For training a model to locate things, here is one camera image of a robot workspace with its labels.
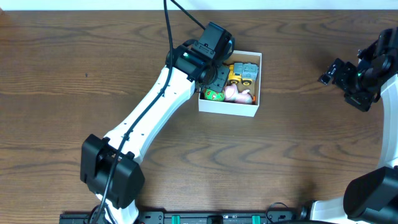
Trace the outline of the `white toy duck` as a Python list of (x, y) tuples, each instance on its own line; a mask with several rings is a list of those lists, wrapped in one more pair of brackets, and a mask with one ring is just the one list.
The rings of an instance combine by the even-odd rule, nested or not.
[(251, 105), (254, 97), (250, 94), (250, 90), (239, 91), (236, 84), (227, 85), (223, 88), (224, 101), (237, 104)]

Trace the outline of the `yellow grey toy truck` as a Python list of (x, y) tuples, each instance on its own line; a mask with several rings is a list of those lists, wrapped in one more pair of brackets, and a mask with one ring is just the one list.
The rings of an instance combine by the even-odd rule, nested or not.
[(259, 73), (258, 65), (253, 63), (237, 62), (228, 67), (228, 83), (231, 85), (241, 83), (244, 86), (249, 86), (256, 81)]

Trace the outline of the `green numbered ball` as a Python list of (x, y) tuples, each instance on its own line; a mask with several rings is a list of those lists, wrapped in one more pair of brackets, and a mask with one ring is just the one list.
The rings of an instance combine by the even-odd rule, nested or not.
[(204, 99), (210, 101), (224, 101), (225, 99), (225, 93), (223, 90), (221, 92), (217, 92), (211, 89), (205, 89), (203, 95)]

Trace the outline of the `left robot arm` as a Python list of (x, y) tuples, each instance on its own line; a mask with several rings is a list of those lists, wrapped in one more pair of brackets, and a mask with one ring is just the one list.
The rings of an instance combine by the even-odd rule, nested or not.
[(103, 138), (89, 135), (81, 147), (80, 179), (100, 200), (87, 223), (134, 223), (135, 199), (145, 178), (140, 164), (164, 124), (197, 88), (221, 91), (234, 37), (210, 22), (198, 40), (171, 47), (155, 85)]

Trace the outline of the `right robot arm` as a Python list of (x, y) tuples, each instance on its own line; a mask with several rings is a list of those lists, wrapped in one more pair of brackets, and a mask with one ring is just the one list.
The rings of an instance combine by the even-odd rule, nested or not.
[(356, 64), (336, 58), (318, 81), (341, 89), (345, 102), (362, 112), (382, 103), (377, 166), (353, 179), (342, 196), (306, 204), (302, 222), (397, 223), (397, 29), (381, 31), (357, 58)]

